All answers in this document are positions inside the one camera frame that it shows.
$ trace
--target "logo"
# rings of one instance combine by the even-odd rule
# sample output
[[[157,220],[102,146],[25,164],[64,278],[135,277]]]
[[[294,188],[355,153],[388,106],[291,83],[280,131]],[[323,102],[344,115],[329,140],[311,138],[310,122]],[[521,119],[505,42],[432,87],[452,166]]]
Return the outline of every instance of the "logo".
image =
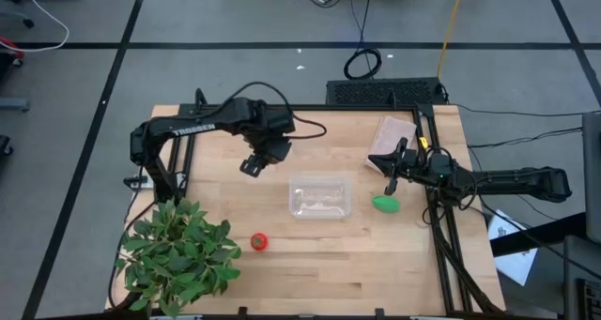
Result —
[[[197,126],[197,127],[173,130],[173,133],[176,136],[184,136],[184,135],[189,135],[189,134],[193,134],[196,132],[210,131],[210,130],[215,130],[214,124],[205,124],[205,125],[201,125],[201,126]]]

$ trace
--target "potted plant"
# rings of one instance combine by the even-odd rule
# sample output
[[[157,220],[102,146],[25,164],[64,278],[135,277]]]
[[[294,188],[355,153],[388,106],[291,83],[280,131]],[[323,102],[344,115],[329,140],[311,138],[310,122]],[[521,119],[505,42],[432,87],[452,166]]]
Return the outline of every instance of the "potted plant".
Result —
[[[137,311],[159,303],[162,311],[176,318],[182,307],[203,295],[222,294],[227,282],[240,271],[232,260],[241,250],[231,239],[228,221],[213,225],[205,221],[207,211],[199,203],[181,199],[158,204],[152,221],[136,221],[135,233],[124,235],[123,249],[116,260],[117,275],[125,269],[125,286],[141,293],[130,309]]]

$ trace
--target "yellow cable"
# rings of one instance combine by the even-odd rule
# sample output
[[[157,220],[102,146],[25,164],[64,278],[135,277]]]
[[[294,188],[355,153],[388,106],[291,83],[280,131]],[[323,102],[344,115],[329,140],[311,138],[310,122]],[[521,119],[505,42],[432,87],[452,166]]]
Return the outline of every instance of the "yellow cable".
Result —
[[[444,42],[442,43],[442,51],[440,52],[439,67],[436,70],[436,77],[438,77],[439,79],[440,70],[442,69],[442,61],[444,60],[444,54],[447,52],[447,43],[449,42],[449,38],[451,38],[451,33],[453,33],[453,26],[455,25],[455,15],[457,15],[457,10],[459,9],[460,1],[461,0],[455,0],[455,6],[453,7],[453,12],[451,13],[451,20],[449,21],[447,30],[444,32]]]

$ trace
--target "gray floor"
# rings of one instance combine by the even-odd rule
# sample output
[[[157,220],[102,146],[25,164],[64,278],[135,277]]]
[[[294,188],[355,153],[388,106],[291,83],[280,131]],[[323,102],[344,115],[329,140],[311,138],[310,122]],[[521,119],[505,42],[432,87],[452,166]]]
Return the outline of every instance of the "gray floor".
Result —
[[[44,6],[69,26],[71,42],[119,42],[133,1],[80,0],[45,2]],[[364,1],[355,2],[359,14]],[[366,40],[441,41],[454,1],[372,0]],[[600,41],[595,0],[561,1],[580,40]],[[60,28],[32,5],[0,3],[0,10],[10,9],[29,13],[37,26],[26,30],[18,22],[2,19],[3,36],[15,41],[60,40]],[[131,41],[302,42],[354,41],[357,37],[348,0],[332,9],[299,0],[145,0]],[[549,0],[463,0],[453,40],[568,42]],[[210,102],[218,103],[254,80],[276,85],[294,103],[321,103],[325,83],[344,79],[342,66],[352,52],[127,51],[38,316],[102,310],[131,197],[121,183],[134,171],[128,135],[155,104],[190,102],[198,86]],[[436,74],[436,50],[381,52],[384,62],[378,77]],[[601,53],[588,51],[587,55],[593,67],[601,70]],[[109,50],[31,53],[26,65],[2,86],[2,96],[21,96],[32,102],[27,114],[0,114],[0,133],[12,136],[16,149],[0,176],[0,288],[10,291],[0,298],[3,318],[16,319],[23,313],[114,56],[115,51]],[[358,60],[352,71],[365,71],[363,61]],[[449,51],[441,80],[452,102],[476,109],[558,113],[599,108],[571,51]],[[248,96],[277,101],[259,89],[249,91]],[[577,118],[466,111],[462,111],[462,121],[470,144],[579,126]],[[476,152],[485,169],[545,165],[565,169],[573,197],[559,205],[529,199],[548,215],[560,218],[583,210],[580,145],[580,136],[572,134]],[[487,201],[528,224],[548,221],[514,197]],[[535,266],[544,272],[546,260],[539,259]],[[537,282],[544,278],[543,274],[532,276],[526,291],[536,291]],[[503,282],[503,291],[511,307],[524,311],[522,291],[511,282]],[[541,314],[537,310],[526,313]]]

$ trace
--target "wooden table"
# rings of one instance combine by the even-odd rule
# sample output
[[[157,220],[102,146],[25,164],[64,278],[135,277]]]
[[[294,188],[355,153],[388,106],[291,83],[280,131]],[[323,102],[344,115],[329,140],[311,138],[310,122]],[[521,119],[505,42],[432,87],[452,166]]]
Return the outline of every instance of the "wooden table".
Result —
[[[177,110],[177,106],[156,106],[152,115],[173,115]],[[457,108],[437,106],[435,113],[440,144],[469,168]],[[411,113],[297,114],[324,124],[328,134],[293,141],[286,160],[268,166],[259,178],[239,171],[250,154],[240,137],[221,131],[195,136],[187,198],[201,203],[208,221],[230,221],[230,235],[243,255],[234,264],[241,275],[223,296],[202,297],[182,313],[233,314],[246,306],[249,314],[372,315],[375,308],[383,308],[387,315],[445,314],[432,233],[422,222],[424,187],[399,180],[394,196],[401,202],[401,212],[384,214],[372,206],[371,199],[383,193],[388,179],[364,165],[380,118],[389,114],[412,121]],[[295,133],[316,132],[318,128],[297,122]],[[165,164],[170,150],[170,143],[162,150]],[[181,168],[185,140],[179,150]],[[293,218],[288,211],[288,180],[300,173],[346,175],[352,182],[350,215],[342,220]],[[152,199],[152,192],[141,192],[128,221]],[[482,216],[457,210],[455,219],[466,269],[504,309]],[[250,246],[256,232],[270,238],[264,252]],[[448,268],[455,309],[460,310],[456,275]],[[126,295],[121,275],[114,285],[116,302]]]

